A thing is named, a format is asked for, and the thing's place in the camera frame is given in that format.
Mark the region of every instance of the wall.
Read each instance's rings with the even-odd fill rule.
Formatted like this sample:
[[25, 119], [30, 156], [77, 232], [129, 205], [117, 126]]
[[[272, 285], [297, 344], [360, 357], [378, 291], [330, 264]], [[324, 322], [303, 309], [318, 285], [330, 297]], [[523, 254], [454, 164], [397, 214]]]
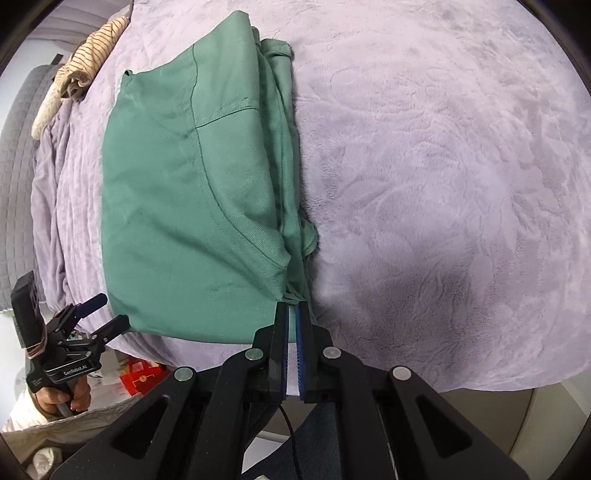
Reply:
[[57, 53], [70, 52], [49, 40], [25, 40], [0, 76], [0, 130], [21, 85], [29, 72], [38, 65], [49, 64]]
[[14, 380], [25, 365], [25, 353], [18, 342], [12, 316], [0, 313], [0, 427], [14, 405]]

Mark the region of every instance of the fleece blanket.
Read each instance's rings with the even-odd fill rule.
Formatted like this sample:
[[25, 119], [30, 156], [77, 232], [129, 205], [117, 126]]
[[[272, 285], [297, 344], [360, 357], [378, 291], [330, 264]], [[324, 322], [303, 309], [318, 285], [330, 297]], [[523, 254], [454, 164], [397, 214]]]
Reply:
[[[589, 367], [591, 99], [515, 0], [136, 2], [86, 99], [41, 140], [32, 209], [50, 306], [105, 291], [100, 152], [124, 71], [172, 60], [236, 9], [294, 50], [313, 307], [336, 345], [439, 391]], [[241, 348], [137, 333], [114, 347], [196, 368]]]

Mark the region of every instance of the person's leg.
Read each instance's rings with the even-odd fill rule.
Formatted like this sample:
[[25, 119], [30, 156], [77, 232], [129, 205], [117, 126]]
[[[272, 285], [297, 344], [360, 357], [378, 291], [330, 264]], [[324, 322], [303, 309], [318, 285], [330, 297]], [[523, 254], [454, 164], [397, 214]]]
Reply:
[[[295, 431], [295, 439], [304, 479], [342, 479], [334, 404], [316, 405]], [[261, 475], [270, 480], [297, 480], [291, 441], [292, 439], [287, 440], [267, 458], [249, 468], [242, 474], [241, 480], [254, 480]]]

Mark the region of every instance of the folded green pants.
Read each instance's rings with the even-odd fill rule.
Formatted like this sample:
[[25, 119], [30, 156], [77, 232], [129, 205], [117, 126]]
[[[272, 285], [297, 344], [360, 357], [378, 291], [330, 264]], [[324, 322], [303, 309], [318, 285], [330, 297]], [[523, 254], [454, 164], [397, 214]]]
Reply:
[[310, 300], [291, 49], [234, 12], [170, 63], [126, 72], [103, 143], [114, 313], [141, 332], [250, 343]]

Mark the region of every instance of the striped cloth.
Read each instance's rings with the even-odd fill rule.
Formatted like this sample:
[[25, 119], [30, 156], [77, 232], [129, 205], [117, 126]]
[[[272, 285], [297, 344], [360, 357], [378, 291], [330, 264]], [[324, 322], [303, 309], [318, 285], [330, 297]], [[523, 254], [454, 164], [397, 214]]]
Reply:
[[31, 127], [31, 136], [35, 140], [41, 138], [41, 132], [60, 109], [62, 99], [81, 100], [129, 24], [132, 9], [133, 0], [127, 15], [115, 18], [91, 33], [57, 71]]
[[115, 18], [91, 33], [70, 60], [56, 73], [54, 82], [61, 98], [79, 99], [129, 24], [129, 17]]

